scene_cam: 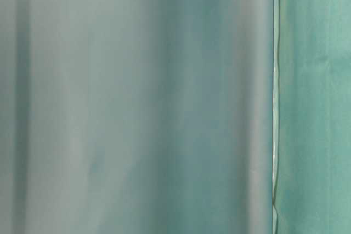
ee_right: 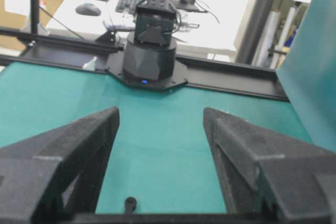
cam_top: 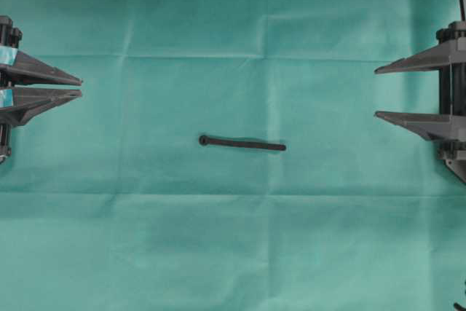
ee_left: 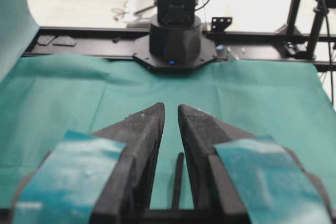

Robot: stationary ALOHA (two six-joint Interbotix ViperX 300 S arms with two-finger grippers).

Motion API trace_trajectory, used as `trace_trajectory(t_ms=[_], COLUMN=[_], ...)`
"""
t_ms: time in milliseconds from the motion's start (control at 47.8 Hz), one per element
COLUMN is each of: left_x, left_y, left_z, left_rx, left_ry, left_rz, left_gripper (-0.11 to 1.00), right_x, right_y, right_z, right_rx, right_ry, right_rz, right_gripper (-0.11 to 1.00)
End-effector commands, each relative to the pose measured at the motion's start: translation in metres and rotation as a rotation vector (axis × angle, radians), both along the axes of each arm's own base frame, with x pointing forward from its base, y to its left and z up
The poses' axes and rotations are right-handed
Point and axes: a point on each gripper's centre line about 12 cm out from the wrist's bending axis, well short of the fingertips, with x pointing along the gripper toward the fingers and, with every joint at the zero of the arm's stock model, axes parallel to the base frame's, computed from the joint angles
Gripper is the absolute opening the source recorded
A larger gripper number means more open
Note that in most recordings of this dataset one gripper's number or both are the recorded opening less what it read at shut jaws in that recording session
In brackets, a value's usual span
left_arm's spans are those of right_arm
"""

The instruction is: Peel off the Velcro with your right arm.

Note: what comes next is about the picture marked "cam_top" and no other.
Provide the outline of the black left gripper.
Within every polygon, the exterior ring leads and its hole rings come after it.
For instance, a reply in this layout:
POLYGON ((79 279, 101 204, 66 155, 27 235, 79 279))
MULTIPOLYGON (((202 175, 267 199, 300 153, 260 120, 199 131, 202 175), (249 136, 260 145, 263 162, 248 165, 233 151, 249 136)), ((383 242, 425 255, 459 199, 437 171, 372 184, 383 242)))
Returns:
POLYGON ((82 85, 81 79, 20 51, 22 35, 10 17, 1 15, 1 163, 11 155, 11 126, 24 126, 35 116, 82 96, 80 90, 11 87, 82 85))

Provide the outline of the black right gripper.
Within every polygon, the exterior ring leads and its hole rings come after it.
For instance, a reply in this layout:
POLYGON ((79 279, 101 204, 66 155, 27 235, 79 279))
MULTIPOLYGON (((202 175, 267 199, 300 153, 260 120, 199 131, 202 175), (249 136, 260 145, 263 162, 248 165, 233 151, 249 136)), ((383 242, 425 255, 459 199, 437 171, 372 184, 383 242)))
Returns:
POLYGON ((443 141, 438 156, 444 165, 465 183, 465 142, 451 140, 451 117, 465 116, 465 21, 455 21, 437 31, 439 44, 459 40, 460 58, 450 64, 447 51, 430 48, 408 58, 375 69, 375 74, 412 71, 439 71, 439 112, 441 114, 414 114, 376 111, 374 116, 393 125, 403 127, 426 141, 443 141))

